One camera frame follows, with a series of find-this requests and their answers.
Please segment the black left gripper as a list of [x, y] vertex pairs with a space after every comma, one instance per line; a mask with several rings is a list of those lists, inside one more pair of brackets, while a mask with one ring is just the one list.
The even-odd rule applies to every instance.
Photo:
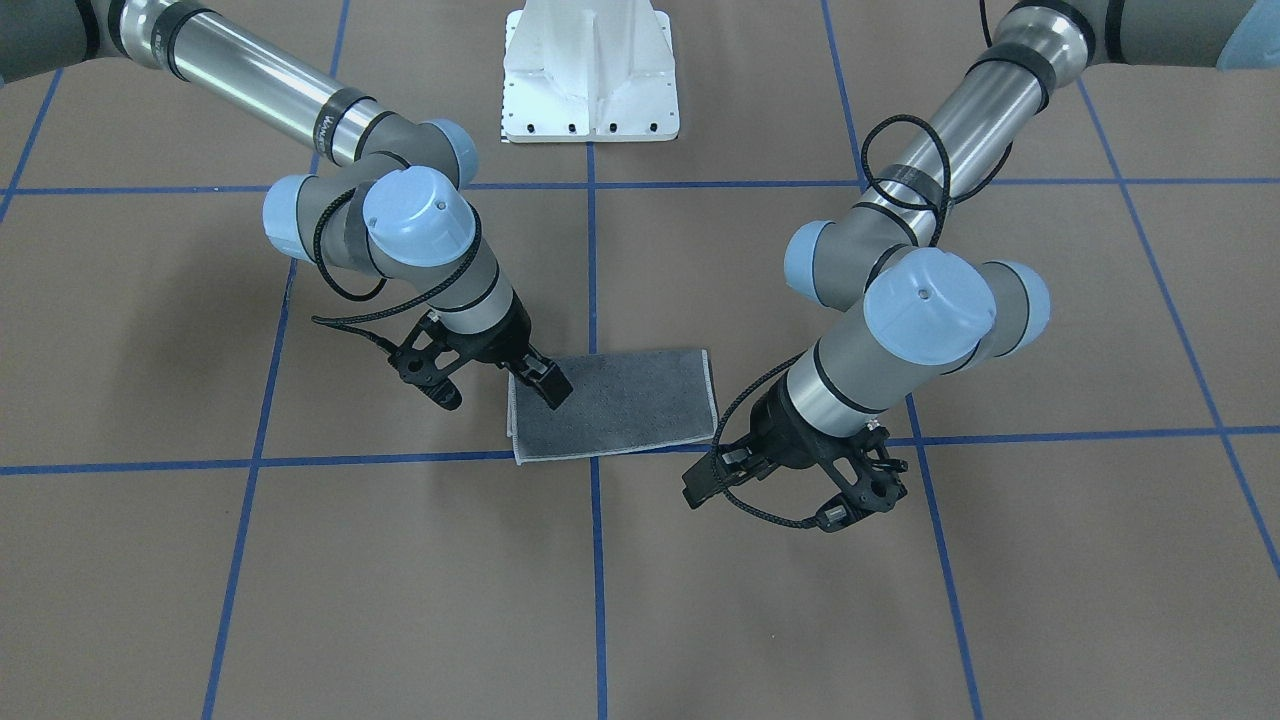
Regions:
[[751, 406], [749, 432], [728, 445], [717, 445], [682, 474], [690, 509], [749, 479], [765, 479], [773, 470], [819, 468], [831, 480], [856, 480], [859, 471], [881, 460], [881, 432], [861, 428], [850, 437], [828, 436], [796, 410], [785, 386], [772, 386]]

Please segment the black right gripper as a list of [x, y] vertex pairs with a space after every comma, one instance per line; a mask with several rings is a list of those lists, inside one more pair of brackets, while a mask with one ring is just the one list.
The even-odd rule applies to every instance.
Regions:
[[561, 366], [538, 352], [531, 343], [532, 323], [524, 302], [515, 295], [509, 309], [497, 324], [476, 334], [462, 334], [460, 352], [468, 360], [502, 366], [557, 410], [572, 395], [573, 387]]

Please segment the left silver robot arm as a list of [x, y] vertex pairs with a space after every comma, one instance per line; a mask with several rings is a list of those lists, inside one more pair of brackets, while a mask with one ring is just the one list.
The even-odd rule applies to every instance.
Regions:
[[763, 520], [835, 532], [887, 512], [908, 466], [886, 450], [881, 414], [940, 375], [1015, 354], [1046, 328], [1044, 281], [1011, 261], [972, 264], [943, 251], [954, 209], [1000, 172], [1021, 128], [1089, 67], [1277, 65], [1275, 1], [1020, 1], [940, 110], [896, 115], [915, 127], [897, 161], [867, 173], [867, 191], [836, 222], [812, 222], [788, 242], [788, 286], [838, 310], [809, 350], [765, 373], [748, 433], [714, 438], [684, 474], [691, 509], [781, 468], [819, 468], [836, 486], [810, 518], [741, 503]]

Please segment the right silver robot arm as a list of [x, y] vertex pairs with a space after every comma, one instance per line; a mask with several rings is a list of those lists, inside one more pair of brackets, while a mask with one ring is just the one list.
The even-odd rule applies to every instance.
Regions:
[[352, 302], [389, 281], [415, 297], [319, 325], [376, 345], [399, 378], [443, 409], [468, 363], [508, 372], [549, 407], [572, 386], [531, 343], [531, 322], [461, 195], [477, 150], [445, 119], [413, 123], [197, 1], [5, 1], [3, 81], [123, 58], [209, 90], [337, 167], [288, 176], [262, 204], [282, 254], [317, 268]]

